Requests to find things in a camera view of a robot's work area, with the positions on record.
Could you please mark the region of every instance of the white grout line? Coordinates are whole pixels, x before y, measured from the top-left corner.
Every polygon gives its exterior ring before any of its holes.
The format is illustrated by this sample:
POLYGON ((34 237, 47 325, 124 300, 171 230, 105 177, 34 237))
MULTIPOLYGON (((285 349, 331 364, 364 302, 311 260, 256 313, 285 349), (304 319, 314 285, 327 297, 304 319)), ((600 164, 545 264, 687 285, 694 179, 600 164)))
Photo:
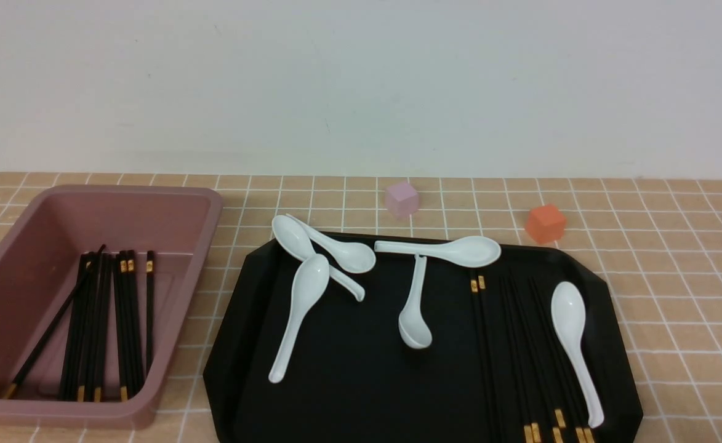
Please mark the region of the white grout line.
MULTIPOLYGON (((248 185, 246 186, 246 196, 243 198, 243 205, 244 205, 244 206, 246 205, 246 202, 247 202, 248 199, 249 199, 249 194, 251 193, 251 192, 249 191, 249 188, 251 188, 251 177, 252 177, 252 176, 249 176, 248 185)), ((239 216, 239 219, 238 219, 238 220, 242 220, 242 219, 243 219, 243 210, 244 210, 244 209, 241 209, 241 210, 240 210, 240 216, 239 216)), ((237 241, 238 241, 238 233, 239 233, 239 232, 240 232, 240 229, 236 229, 236 230, 235 230, 235 237, 234 237, 234 239, 232 239, 232 247, 233 247, 233 248, 235 247, 235 244, 236 244, 237 241)), ((222 278, 222 280, 221 280, 221 286, 219 287, 219 292, 218 292, 219 295, 218 295, 218 297, 215 298, 214 317, 215 317, 215 312, 218 311, 218 306, 220 305, 220 302, 221 302, 221 293, 223 292, 223 289, 225 288, 224 285, 225 285, 225 283, 226 283, 226 281, 227 281, 227 274, 228 274, 228 272, 229 272, 229 263, 227 263, 227 265, 228 265, 228 266, 227 266, 225 272, 223 272, 223 278, 222 278)), ((191 385, 191 392, 190 392, 189 395, 188 395, 188 401, 187 401, 187 403, 186 403, 186 412, 183 414, 183 421, 180 422, 180 434, 178 434, 178 436, 177 436, 177 441, 178 441, 178 443, 182 443, 182 442, 183 442, 183 430, 186 428, 186 420, 187 420, 187 418, 188 418, 188 412, 189 412, 189 410, 191 410, 191 402, 192 402, 192 400, 194 400, 194 393, 195 393, 196 390, 197 390, 197 384, 198 384, 198 383, 200 382, 200 380, 201 380, 201 377, 200 377, 200 369, 201 369, 201 368, 200 368, 200 366, 201 366, 201 364, 203 364, 203 359, 205 359, 205 353, 206 353, 206 351, 207 351, 207 349, 208 349, 208 346, 209 346, 209 340, 211 340, 212 329, 213 329, 214 327, 217 327, 217 326, 215 326, 215 325, 217 325, 217 323, 215 323, 215 319, 214 319, 214 320, 211 320, 211 325, 208 327, 208 333, 207 333, 207 335, 205 336, 204 348, 203 348, 203 350, 201 350, 201 352, 200 352, 200 354, 199 354, 199 359, 197 359, 197 364, 196 364, 197 373, 196 373, 196 376, 195 376, 195 378, 194 378, 194 383, 191 385)))
MULTIPOLYGON (((579 200, 577 199, 577 194, 574 193, 574 182, 572 182, 572 180, 569 180, 569 188, 572 190, 572 195, 574 196, 574 204, 577 205, 577 207, 580 207, 580 202, 579 202, 579 200)), ((582 221, 583 226, 585 227, 585 230, 588 231, 588 238, 589 238, 589 240, 590 240, 590 242, 591 242, 591 246, 595 249, 595 247, 596 247, 595 241, 594 241, 594 239, 593 239, 593 236, 591 236, 590 231, 588 230, 588 223, 585 222, 585 216, 582 215, 582 213, 580 213, 580 219, 581 219, 581 221, 582 221)), ((615 214, 615 220, 617 221, 617 224, 619 224, 619 226, 620 226, 620 220, 617 219, 617 214, 615 214)), ((597 257, 597 259, 599 259, 599 264, 600 264, 600 267, 602 268, 603 274, 605 275, 605 280, 606 280, 606 281, 609 281, 609 275, 608 275, 608 273, 606 272, 606 268, 605 268, 604 263, 603 263, 603 261, 602 261, 602 257, 601 257, 601 255, 599 254, 598 251, 596 251, 596 257, 597 257)), ((640 267, 640 271, 642 271, 642 267, 640 266, 640 263, 639 263, 639 262, 637 263, 637 266, 640 267)), ((653 291, 651 291, 651 286, 650 286, 650 284, 648 283, 648 280, 647 280, 647 279, 644 279, 644 280, 645 280, 645 283, 648 285, 648 290, 649 290, 651 293, 653 293, 653 291)), ((623 317, 623 309, 620 308, 619 300, 617 299, 617 297, 616 297, 616 295, 615 295, 615 293, 614 293, 614 288, 613 288, 611 285, 609 286, 609 298, 611 298, 612 302, 615 304, 615 306, 616 306, 616 308, 617 308, 616 314, 617 314, 617 315, 620 315, 620 317, 623 317)), ((629 342, 630 342, 630 343, 634 343, 634 339, 632 339, 632 337, 633 337, 632 331, 628 328, 628 325, 624 325, 624 329, 625 329, 626 333, 628 334, 629 342)), ((672 336, 670 336, 670 339, 673 340, 673 344, 674 344, 674 343, 675 343, 675 340, 673 339, 672 336)), ((651 390, 651 395, 653 395, 654 402, 656 402, 656 409, 659 409, 659 415, 662 415, 662 417, 664 417, 664 408, 662 407, 662 402, 659 401, 659 397, 656 395, 656 390, 654 389, 653 384, 651 383, 651 379, 650 379, 650 377, 649 377, 649 375, 648 375, 648 370, 645 368, 645 364, 643 363, 643 359, 642 359, 642 357, 640 356, 639 353, 635 353, 635 356, 637 356, 637 360, 640 362, 640 367, 642 368, 643 374, 645 375, 645 381, 648 383, 648 387, 649 387, 650 390, 651 390)), ((662 418, 662 421, 664 422, 665 429, 667 429, 667 435, 670 437, 670 441, 671 441, 672 443, 675 443, 675 437, 673 437, 673 431, 671 431, 670 425, 668 425, 668 423, 667 423, 667 419, 666 419, 666 418, 662 418)))

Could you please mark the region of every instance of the black chopstick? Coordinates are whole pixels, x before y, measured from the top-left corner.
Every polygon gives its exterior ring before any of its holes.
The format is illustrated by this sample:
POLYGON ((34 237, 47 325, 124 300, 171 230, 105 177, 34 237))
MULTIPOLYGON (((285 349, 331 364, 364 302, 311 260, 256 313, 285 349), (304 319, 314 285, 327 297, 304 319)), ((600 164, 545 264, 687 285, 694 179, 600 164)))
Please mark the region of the black chopstick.
MULTIPOLYGON (((102 244, 101 249, 98 250, 99 253, 102 252, 102 250, 104 250, 105 248, 106 245, 102 244)), ((63 315, 65 315, 65 311, 66 309, 68 309, 68 305, 70 305, 74 295, 79 292, 79 289, 82 287, 85 281, 87 281, 87 276, 93 274, 93 272, 85 272, 82 277, 77 277, 76 285, 73 287, 73 289, 71 289, 71 293, 68 294, 68 297, 65 298, 65 301, 63 301, 63 305, 60 307, 59 311, 57 311, 57 314, 54 314, 54 318, 51 320, 51 323, 49 323, 49 327, 46 328, 45 331, 43 331, 43 335, 40 339, 38 339, 35 347, 32 348, 30 355, 26 357, 26 360, 24 360, 24 364, 21 365, 17 374, 14 376, 14 380, 11 381, 11 384, 8 386, 8 389, 6 389, 6 392, 4 393, 2 398, 12 398, 15 392, 17 392, 18 387, 24 382, 24 378, 28 376, 30 370, 32 369, 32 365, 34 365, 38 357, 41 356, 43 348, 46 347, 46 343, 51 338, 52 333, 54 333, 54 330, 57 328, 57 325, 60 323, 63 315)))
POLYGON ((101 402, 104 387, 104 371, 106 365, 106 335, 108 331, 108 315, 110 315, 110 291, 112 289, 112 256, 102 255, 101 284, 97 297, 97 337, 95 346, 95 365, 93 368, 93 401, 101 402))
POLYGON ((153 364, 153 317, 155 317, 155 292, 156 292, 156 276, 155 276, 155 252, 148 250, 147 252, 147 264, 145 266, 145 272, 147 274, 147 319, 145 325, 147 327, 147 343, 145 345, 146 358, 145 364, 147 365, 147 373, 150 373, 150 365, 153 364))
MULTIPOLYGON (((82 275, 87 272, 86 264, 90 263, 89 260, 90 255, 88 254, 82 254, 82 256, 79 258, 79 270, 77 271, 76 280, 78 281, 79 278, 82 278, 82 275)), ((76 295, 73 297, 73 302, 71 303, 71 321, 68 323, 68 339, 65 342, 65 355, 63 356, 63 368, 62 371, 60 371, 60 389, 57 390, 57 400, 65 401, 65 400, 71 400, 68 398, 69 396, 69 388, 68 382, 71 380, 71 373, 73 373, 73 358, 71 356, 74 353, 74 347, 76 347, 76 342, 81 337, 79 336, 79 333, 77 329, 79 328, 79 323, 81 322, 81 313, 79 312, 80 304, 79 301, 81 300, 82 291, 76 292, 76 295)))

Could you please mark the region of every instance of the black tray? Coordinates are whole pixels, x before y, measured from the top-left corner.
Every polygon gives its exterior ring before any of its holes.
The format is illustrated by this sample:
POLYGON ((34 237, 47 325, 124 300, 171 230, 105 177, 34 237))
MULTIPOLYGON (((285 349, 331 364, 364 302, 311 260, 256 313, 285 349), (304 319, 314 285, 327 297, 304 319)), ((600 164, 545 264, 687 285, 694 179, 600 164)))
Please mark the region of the black tray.
MULTIPOLYGON (((377 239, 442 243, 327 234, 369 246, 377 239)), ((522 278, 515 281, 518 288, 535 281, 546 300, 558 281, 580 289, 587 309, 583 353, 605 412, 605 422, 594 429, 595 440, 634 441, 643 411, 608 287, 560 250, 503 245, 501 259, 477 270, 485 275, 490 302, 484 306, 485 338, 476 329, 473 271, 429 258, 422 314, 434 339, 420 351, 404 345, 397 326, 414 259, 378 254, 371 272, 352 275, 366 288, 363 303, 329 284, 301 327, 287 375, 274 385, 268 373, 287 323, 298 265, 276 241, 246 257, 204 371, 220 441, 524 441, 513 380, 506 379, 510 359, 495 353, 488 357, 492 370, 487 376, 494 371, 497 377, 492 389, 482 371, 482 346, 495 344, 505 331, 494 297, 501 275, 522 278)), ((576 382, 574 389, 581 400, 576 382)), ((587 419, 584 401, 581 413, 587 419)), ((542 438, 552 441, 548 427, 542 438)), ((565 429, 563 440, 576 438, 565 429)))

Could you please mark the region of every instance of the tiled countertop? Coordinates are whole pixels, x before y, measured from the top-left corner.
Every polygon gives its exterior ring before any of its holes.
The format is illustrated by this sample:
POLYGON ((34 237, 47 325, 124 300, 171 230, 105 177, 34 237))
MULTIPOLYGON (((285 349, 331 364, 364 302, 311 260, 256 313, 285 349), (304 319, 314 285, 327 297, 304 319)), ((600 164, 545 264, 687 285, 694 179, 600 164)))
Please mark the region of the tiled countertop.
POLYGON ((289 212, 324 230, 530 244, 527 211, 556 204, 559 247, 609 283, 645 419, 639 442, 722 441, 722 182, 410 178, 422 210, 397 221, 374 177, 0 173, 0 240, 29 201, 61 184, 215 188, 225 210, 172 362, 156 421, 143 431, 0 426, 0 441, 215 441, 200 379, 246 254, 289 212))

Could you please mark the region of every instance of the chopsticks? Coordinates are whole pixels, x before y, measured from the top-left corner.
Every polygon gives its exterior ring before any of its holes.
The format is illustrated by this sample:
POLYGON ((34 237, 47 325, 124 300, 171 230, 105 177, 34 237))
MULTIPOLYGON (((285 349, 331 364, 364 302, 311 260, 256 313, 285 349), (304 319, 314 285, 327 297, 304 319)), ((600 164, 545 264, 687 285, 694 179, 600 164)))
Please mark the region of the chopsticks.
MULTIPOLYGON (((101 254, 104 249, 106 249, 106 245, 102 244, 98 250, 98 254, 101 254)), ((65 302, 63 302, 63 305, 60 307, 59 311, 57 311, 57 314, 54 314, 54 318, 52 319, 52 322, 49 323, 48 328, 46 328, 46 330, 43 331, 41 338, 38 339, 38 342, 35 345, 35 347, 32 348, 30 355, 28 357, 26 357, 26 360, 24 360, 24 364, 21 365, 17 374, 14 376, 14 380, 11 381, 11 384, 6 389, 6 393, 4 393, 2 398, 10 399, 17 392, 18 387, 20 387, 22 385, 26 376, 28 376, 30 370, 32 369, 33 365, 35 364, 35 361, 38 360, 39 356, 41 356, 41 353, 43 352, 43 348, 46 347, 46 343, 49 342, 49 339, 51 338, 52 334, 54 333, 54 330, 57 328, 57 325, 60 323, 60 320, 62 319, 63 315, 65 315, 65 311, 66 311, 66 309, 68 309, 68 305, 70 305, 71 300, 73 300, 74 296, 77 293, 79 293, 79 290, 81 289, 83 284, 87 281, 87 278, 92 276, 93 274, 95 274, 94 269, 89 269, 88 272, 83 273, 81 277, 76 278, 76 285, 73 287, 73 289, 71 289, 71 292, 68 294, 68 297, 65 298, 65 302)))

